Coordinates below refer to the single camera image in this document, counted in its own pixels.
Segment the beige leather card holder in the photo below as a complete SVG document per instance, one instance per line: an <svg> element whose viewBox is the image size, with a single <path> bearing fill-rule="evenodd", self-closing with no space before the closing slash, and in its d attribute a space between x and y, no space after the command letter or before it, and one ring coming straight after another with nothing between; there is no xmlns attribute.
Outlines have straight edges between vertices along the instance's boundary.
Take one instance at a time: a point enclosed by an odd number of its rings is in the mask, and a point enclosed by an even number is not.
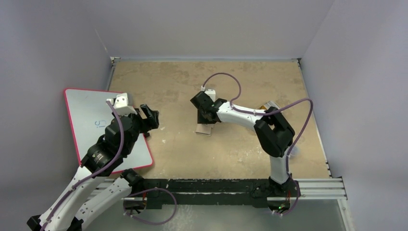
<svg viewBox="0 0 408 231"><path fill-rule="evenodd" d="M215 124L197 124L195 133L199 135L211 136Z"/></svg>

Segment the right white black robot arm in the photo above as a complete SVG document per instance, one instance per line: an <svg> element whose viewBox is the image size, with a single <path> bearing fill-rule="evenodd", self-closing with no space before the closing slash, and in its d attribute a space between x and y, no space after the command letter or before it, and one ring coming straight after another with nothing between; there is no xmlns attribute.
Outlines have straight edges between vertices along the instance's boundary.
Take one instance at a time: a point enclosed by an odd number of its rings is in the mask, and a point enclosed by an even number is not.
<svg viewBox="0 0 408 231"><path fill-rule="evenodd" d="M271 192L281 196L288 191L292 182L288 155L294 146L295 131L277 107L250 109L221 98L213 100L206 91L198 92L190 102L197 109L201 124L232 123L254 131L269 155Z"/></svg>

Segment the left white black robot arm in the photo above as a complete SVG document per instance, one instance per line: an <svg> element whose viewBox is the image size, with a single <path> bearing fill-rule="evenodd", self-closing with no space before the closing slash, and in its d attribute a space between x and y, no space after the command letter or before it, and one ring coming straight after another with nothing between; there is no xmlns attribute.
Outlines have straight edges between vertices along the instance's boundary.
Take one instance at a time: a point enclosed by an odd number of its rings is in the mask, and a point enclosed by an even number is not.
<svg viewBox="0 0 408 231"><path fill-rule="evenodd" d="M110 100L106 103L112 110L113 120L97 142L89 147L76 174L57 201L43 214L29 218L27 225L31 230L83 231L120 197L127 193L132 197L142 194L142 178L134 170L127 169L125 175L108 189L88 198L123 163L138 137L159 127L159 112L145 104L140 106L146 115L142 118L138 109L126 103L115 105Z"/></svg>

